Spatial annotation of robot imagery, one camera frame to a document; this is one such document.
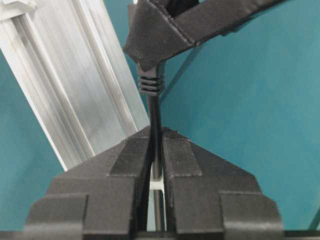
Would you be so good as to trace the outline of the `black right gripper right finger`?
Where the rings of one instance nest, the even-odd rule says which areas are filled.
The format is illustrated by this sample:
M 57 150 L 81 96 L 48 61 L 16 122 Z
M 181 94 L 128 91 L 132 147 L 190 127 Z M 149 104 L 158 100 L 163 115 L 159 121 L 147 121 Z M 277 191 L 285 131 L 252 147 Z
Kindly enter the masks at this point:
M 167 230 L 178 239 L 283 239 L 277 204 L 251 173 L 169 128 L 162 160 Z

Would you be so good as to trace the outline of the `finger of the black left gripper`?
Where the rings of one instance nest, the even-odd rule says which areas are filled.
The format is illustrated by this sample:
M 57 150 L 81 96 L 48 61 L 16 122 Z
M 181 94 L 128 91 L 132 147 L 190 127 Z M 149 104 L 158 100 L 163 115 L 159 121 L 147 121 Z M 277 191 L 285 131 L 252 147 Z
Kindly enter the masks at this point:
M 161 0 L 188 48 L 235 32 L 282 0 Z
M 194 40 L 170 16 L 166 0 L 139 0 L 123 51 L 147 72 L 192 47 Z

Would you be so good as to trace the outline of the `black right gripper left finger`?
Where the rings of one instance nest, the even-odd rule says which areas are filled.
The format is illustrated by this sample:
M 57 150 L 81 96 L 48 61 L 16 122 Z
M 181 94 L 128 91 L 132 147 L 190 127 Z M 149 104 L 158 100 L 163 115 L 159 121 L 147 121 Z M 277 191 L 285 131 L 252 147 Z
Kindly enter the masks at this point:
M 56 176 L 30 208 L 24 240 L 128 240 L 148 222 L 150 129 Z

